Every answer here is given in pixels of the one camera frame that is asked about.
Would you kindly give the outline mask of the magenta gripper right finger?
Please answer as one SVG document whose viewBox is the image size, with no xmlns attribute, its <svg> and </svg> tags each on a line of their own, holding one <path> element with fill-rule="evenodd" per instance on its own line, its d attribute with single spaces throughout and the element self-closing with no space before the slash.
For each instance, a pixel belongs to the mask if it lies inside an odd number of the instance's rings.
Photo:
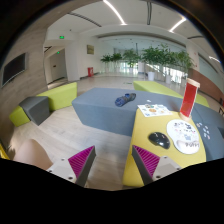
<svg viewBox="0 0 224 224">
<path fill-rule="evenodd" d="M 168 156 L 159 157 L 136 145 L 132 146 L 132 157 L 145 185 L 181 170 Z"/>
</svg>

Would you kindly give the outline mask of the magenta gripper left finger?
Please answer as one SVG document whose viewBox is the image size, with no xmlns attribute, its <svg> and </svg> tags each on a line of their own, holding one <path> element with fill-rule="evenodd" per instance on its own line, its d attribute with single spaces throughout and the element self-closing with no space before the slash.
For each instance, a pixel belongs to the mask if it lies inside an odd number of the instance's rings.
<svg viewBox="0 0 224 224">
<path fill-rule="evenodd" d="M 58 160 L 48 169 L 48 172 L 75 183 L 80 187 L 85 187 L 95 157 L 95 147 L 91 146 L 70 158 Z"/>
</svg>

